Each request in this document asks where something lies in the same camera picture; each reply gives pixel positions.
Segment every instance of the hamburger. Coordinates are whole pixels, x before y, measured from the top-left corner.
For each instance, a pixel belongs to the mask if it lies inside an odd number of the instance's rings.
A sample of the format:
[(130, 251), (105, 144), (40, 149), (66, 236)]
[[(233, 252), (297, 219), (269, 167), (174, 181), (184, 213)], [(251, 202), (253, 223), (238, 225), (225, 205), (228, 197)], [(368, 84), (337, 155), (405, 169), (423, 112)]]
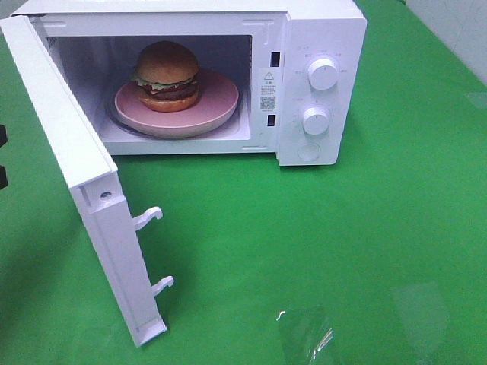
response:
[(195, 55), (179, 43), (161, 41), (145, 47), (132, 75), (137, 98), (156, 112), (178, 112), (192, 106), (199, 94)]

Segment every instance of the black object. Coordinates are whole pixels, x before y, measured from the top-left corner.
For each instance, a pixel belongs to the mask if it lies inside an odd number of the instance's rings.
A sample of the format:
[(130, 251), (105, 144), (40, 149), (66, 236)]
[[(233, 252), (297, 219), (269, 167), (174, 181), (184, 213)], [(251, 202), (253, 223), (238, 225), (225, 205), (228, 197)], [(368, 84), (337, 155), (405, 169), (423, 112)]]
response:
[(271, 53), (271, 67), (279, 67), (280, 60), (281, 60), (281, 53), (280, 52), (272, 52)]
[[(4, 125), (0, 125), (0, 147), (7, 143), (7, 129)], [(3, 189), (8, 185), (7, 172), (5, 168), (0, 165), (0, 189)]]
[(267, 126), (268, 127), (275, 126), (275, 114), (269, 114), (267, 116)]

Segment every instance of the white wall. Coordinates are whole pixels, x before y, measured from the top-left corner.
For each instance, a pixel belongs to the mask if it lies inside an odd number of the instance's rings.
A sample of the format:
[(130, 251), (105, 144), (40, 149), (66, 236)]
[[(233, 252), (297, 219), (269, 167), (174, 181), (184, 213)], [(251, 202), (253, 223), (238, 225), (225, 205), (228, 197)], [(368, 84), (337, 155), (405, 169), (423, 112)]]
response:
[(406, 0), (406, 4), (487, 85), (487, 0)]

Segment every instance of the warning label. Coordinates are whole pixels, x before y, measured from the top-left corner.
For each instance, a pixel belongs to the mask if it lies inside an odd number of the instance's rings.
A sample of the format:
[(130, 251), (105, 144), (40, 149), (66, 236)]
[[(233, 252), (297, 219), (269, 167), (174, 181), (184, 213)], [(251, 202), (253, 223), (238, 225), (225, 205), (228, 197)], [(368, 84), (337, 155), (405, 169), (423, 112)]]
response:
[(276, 68), (262, 68), (260, 80), (260, 110), (273, 112), (276, 108), (280, 72)]

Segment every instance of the lettuce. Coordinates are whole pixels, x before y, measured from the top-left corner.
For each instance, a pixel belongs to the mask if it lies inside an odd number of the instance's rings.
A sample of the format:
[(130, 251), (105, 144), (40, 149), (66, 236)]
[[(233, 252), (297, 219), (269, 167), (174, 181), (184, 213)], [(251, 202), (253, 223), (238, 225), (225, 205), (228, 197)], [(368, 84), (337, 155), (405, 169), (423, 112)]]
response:
[(132, 74), (130, 80), (137, 82), (138, 86), (145, 86), (145, 85), (151, 85), (152, 89), (154, 90), (163, 90), (163, 89), (168, 89), (170, 87), (174, 87), (177, 85), (183, 85), (183, 84), (188, 84), (190, 83), (193, 78), (188, 78), (187, 80), (180, 81), (180, 82), (174, 82), (172, 84), (161, 84), (160, 82), (150, 82), (147, 80), (144, 80), (143, 78), (140, 78), (135, 72)]

